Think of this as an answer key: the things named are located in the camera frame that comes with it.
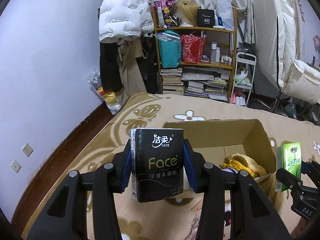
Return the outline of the beige patterned blanket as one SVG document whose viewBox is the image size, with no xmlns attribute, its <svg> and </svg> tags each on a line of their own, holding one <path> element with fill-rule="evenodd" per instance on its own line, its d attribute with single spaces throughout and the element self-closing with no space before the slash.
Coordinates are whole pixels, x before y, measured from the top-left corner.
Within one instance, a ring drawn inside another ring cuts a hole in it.
<svg viewBox="0 0 320 240">
<path fill-rule="evenodd" d="M 196 120 L 257 119 L 275 150 L 282 143 L 300 142 L 304 161 L 319 160 L 313 148 L 319 127 L 263 110 L 240 107 L 210 99 L 180 95 L 131 96 L 122 110 L 95 136 L 69 165 L 82 173 L 96 170 L 124 149 L 132 128 L 158 128 L 167 122 Z M 201 196 L 185 192 L 183 200 L 139 203 L 127 188 L 115 195 L 121 232 L 128 239 L 185 239 L 195 218 L 194 206 Z"/>
</svg>

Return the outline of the pink packet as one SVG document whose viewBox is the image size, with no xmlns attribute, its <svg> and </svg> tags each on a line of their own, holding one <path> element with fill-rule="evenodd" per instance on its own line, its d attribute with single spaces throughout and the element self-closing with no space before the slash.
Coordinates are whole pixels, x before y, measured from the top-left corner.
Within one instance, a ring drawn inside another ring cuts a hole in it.
<svg viewBox="0 0 320 240">
<path fill-rule="evenodd" d="M 191 230 L 185 240 L 195 240 L 196 234 L 197 234 L 197 229 L 199 227 L 199 222 L 200 222 L 200 216 L 195 215 L 192 223 L 191 223 Z"/>
</svg>

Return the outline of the red gift bag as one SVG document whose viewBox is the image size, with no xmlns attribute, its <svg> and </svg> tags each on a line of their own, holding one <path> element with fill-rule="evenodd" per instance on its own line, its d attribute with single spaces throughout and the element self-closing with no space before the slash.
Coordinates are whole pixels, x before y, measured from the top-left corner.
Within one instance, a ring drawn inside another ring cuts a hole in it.
<svg viewBox="0 0 320 240">
<path fill-rule="evenodd" d="M 205 37 L 182 35 L 182 59 L 185 63 L 200 63 L 206 42 Z"/>
</svg>

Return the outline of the white puffer jacket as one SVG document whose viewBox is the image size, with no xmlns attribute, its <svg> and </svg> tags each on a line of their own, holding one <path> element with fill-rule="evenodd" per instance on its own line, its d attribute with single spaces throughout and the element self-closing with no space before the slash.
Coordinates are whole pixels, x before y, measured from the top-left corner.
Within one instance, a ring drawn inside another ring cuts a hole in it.
<svg viewBox="0 0 320 240">
<path fill-rule="evenodd" d="M 154 32 L 148 0 L 103 0 L 99 9 L 99 41 L 121 44 Z"/>
</svg>

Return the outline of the wall socket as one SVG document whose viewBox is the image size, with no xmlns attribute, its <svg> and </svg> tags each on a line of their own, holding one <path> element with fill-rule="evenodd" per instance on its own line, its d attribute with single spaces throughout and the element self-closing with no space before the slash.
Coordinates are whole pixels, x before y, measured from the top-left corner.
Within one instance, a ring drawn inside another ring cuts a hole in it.
<svg viewBox="0 0 320 240">
<path fill-rule="evenodd" d="M 27 156 L 29 157 L 32 153 L 33 153 L 33 148 L 26 143 L 22 148 L 21 151 Z"/>
<path fill-rule="evenodd" d="M 18 173 L 21 169 L 21 165 L 16 160 L 13 160 L 10 166 L 16 173 Z"/>
</svg>

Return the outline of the green tissue pack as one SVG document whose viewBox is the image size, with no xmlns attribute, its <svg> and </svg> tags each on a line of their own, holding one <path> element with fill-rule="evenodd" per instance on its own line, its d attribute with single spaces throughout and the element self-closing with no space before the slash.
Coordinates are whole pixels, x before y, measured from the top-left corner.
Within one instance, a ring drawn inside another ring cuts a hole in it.
<svg viewBox="0 0 320 240">
<path fill-rule="evenodd" d="M 277 170 L 284 168 L 301 179 L 302 151 L 300 142 L 281 144 L 277 147 Z"/>
</svg>

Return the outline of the beige trench coat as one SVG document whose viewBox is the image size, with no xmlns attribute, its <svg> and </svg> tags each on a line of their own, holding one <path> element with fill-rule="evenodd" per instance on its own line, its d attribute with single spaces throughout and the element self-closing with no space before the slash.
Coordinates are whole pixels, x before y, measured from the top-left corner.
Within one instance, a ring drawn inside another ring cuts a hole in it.
<svg viewBox="0 0 320 240">
<path fill-rule="evenodd" d="M 117 99 L 123 105 L 127 99 L 136 93 L 146 92 L 146 87 L 136 61 L 143 56 L 140 39 L 126 41 L 118 48 L 118 66 L 123 88 L 116 92 Z"/>
</svg>

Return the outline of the cardboard box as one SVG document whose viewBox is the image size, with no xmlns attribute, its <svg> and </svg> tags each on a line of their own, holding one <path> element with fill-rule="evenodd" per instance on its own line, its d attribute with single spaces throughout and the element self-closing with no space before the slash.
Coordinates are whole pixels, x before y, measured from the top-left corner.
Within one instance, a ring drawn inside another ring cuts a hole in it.
<svg viewBox="0 0 320 240">
<path fill-rule="evenodd" d="M 252 158 L 266 170 L 257 178 L 258 185 L 268 197 L 274 194 L 276 156 L 263 125 L 257 119 L 206 120 L 167 122 L 164 128 L 180 128 L 195 152 L 217 167 L 228 163 L 234 154 Z"/>
</svg>

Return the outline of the yellow dog plush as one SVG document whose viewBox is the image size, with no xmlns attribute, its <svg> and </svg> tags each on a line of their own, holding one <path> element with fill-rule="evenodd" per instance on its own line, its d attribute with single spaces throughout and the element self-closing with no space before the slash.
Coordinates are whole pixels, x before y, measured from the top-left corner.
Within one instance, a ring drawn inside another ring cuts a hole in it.
<svg viewBox="0 0 320 240">
<path fill-rule="evenodd" d="M 267 175 L 266 170 L 254 159 L 244 154 L 233 154 L 228 161 L 221 165 L 222 168 L 233 168 L 236 171 L 246 170 L 254 179 Z"/>
</svg>

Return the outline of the wall socket lower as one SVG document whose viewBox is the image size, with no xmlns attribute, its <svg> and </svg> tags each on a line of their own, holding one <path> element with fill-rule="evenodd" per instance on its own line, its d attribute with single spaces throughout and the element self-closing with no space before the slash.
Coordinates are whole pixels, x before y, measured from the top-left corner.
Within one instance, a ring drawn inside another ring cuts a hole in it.
<svg viewBox="0 0 320 240">
<path fill-rule="evenodd" d="M 16 160 L 13 160 L 10 166 L 16 173 L 18 173 L 21 169 L 21 165 Z"/>
</svg>

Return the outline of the teal bag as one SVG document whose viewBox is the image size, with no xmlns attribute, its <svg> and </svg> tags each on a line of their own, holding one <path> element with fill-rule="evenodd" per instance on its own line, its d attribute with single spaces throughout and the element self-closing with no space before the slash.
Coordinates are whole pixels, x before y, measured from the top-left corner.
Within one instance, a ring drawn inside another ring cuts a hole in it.
<svg viewBox="0 0 320 240">
<path fill-rule="evenodd" d="M 182 60 L 181 36 L 172 30 L 165 30 L 155 35 L 163 68 L 176 68 Z"/>
</svg>

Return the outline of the cream padded chair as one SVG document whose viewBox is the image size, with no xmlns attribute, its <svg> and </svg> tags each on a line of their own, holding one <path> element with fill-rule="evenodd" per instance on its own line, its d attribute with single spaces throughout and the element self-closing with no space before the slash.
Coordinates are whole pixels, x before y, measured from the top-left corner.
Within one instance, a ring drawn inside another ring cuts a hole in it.
<svg viewBox="0 0 320 240">
<path fill-rule="evenodd" d="M 264 76 L 282 93 L 319 103 L 319 71 L 296 59 L 294 0 L 254 0 L 255 46 Z"/>
</svg>

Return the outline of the blonde wig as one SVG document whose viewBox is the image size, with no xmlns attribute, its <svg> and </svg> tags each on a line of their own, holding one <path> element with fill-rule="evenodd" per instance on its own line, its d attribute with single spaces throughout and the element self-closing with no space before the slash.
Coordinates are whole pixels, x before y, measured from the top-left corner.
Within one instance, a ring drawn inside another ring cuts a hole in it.
<svg viewBox="0 0 320 240">
<path fill-rule="evenodd" d="M 175 3 L 175 11 L 182 27 L 197 26 L 197 11 L 199 6 L 193 1 L 181 0 Z"/>
</svg>

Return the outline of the stack of books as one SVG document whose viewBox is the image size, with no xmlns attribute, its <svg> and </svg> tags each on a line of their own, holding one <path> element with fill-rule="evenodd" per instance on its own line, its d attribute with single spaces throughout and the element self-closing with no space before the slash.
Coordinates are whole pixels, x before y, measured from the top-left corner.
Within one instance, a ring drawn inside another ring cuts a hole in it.
<svg viewBox="0 0 320 240">
<path fill-rule="evenodd" d="M 163 94 L 181 95 L 183 93 L 182 68 L 163 68 L 160 71 L 160 76 Z"/>
</svg>

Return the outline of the black box with 40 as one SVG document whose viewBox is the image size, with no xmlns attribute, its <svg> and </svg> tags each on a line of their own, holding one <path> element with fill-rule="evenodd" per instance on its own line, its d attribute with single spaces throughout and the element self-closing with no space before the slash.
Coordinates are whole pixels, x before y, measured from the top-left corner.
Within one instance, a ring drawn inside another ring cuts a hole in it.
<svg viewBox="0 0 320 240">
<path fill-rule="evenodd" d="M 197 10 L 197 26 L 213 28 L 215 25 L 215 12 L 209 9 Z"/>
</svg>

